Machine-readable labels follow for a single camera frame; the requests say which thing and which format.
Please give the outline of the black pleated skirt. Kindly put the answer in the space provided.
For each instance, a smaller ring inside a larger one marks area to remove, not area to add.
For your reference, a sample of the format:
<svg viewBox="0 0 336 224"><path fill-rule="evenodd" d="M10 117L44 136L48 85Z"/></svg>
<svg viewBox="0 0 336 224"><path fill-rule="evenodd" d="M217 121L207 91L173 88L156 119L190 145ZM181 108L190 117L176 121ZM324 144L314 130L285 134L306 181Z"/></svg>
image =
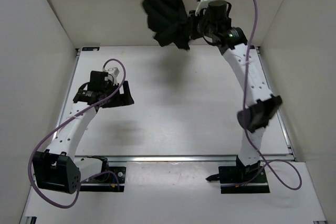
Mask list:
<svg viewBox="0 0 336 224"><path fill-rule="evenodd" d="M178 49L190 50L190 27L183 0L143 0L148 28L161 47L174 44Z"/></svg>

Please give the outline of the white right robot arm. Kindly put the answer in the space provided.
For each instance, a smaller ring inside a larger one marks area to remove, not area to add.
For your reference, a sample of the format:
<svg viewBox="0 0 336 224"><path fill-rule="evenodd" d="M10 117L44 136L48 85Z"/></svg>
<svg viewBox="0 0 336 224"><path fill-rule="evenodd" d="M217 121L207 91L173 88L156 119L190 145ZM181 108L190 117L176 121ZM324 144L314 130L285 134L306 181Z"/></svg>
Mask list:
<svg viewBox="0 0 336 224"><path fill-rule="evenodd" d="M232 5L224 0L200 0L190 12L191 39L210 38L232 68L243 91L243 109L237 113L243 128L240 152L236 158L236 178L248 182L260 168L260 147L269 121L282 105L259 74L250 57L247 38L239 27L231 26L228 14Z"/></svg>

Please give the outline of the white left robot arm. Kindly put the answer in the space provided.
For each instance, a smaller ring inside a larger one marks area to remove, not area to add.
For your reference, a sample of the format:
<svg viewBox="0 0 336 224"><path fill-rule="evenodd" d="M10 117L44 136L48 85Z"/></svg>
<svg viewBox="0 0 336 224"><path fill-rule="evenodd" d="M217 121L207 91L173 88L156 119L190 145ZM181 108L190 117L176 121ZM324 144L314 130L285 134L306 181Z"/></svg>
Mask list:
<svg viewBox="0 0 336 224"><path fill-rule="evenodd" d="M33 168L38 188L73 194L80 182L92 176L98 181L109 177L107 158L88 156L76 159L77 147L92 119L103 108L133 105L129 84L117 82L119 69L92 71L90 80L78 89L68 124L57 131L54 140L43 152L33 157Z"/></svg>

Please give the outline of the left blue table label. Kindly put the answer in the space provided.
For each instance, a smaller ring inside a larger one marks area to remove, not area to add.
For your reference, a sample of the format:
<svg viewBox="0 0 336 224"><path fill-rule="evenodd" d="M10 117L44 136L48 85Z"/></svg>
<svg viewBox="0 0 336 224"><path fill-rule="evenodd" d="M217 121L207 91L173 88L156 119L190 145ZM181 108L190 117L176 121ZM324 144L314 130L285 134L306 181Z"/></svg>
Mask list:
<svg viewBox="0 0 336 224"><path fill-rule="evenodd" d="M99 51L100 47L82 47L81 51Z"/></svg>

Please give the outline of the aluminium front rail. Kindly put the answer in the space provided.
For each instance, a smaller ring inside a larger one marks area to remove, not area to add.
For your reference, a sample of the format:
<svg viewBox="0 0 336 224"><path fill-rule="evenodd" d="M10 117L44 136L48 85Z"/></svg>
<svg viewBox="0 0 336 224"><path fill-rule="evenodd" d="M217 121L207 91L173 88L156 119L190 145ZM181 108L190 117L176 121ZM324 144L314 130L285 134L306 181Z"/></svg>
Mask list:
<svg viewBox="0 0 336 224"><path fill-rule="evenodd" d="M106 156L110 162L234 162L236 155Z"/></svg>

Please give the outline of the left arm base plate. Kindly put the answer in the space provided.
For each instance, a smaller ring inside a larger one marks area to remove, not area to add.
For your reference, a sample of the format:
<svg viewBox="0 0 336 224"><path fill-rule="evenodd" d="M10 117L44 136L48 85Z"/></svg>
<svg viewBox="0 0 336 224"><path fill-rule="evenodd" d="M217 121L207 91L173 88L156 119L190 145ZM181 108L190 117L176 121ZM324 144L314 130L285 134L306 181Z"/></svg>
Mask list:
<svg viewBox="0 0 336 224"><path fill-rule="evenodd" d="M119 186L112 174L105 174L84 182L80 187L80 191L102 193L124 192L127 168L125 166L109 166L109 169L117 176Z"/></svg>

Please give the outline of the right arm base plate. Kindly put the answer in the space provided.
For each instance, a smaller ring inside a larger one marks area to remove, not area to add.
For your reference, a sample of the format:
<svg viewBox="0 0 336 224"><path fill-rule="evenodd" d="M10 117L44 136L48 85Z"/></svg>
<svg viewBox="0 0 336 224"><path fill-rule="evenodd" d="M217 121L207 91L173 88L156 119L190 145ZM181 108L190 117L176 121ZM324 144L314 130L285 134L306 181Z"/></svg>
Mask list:
<svg viewBox="0 0 336 224"><path fill-rule="evenodd" d="M220 182L221 194L268 194L266 173L261 171L245 177L236 166L219 166L218 173L206 178L208 182Z"/></svg>

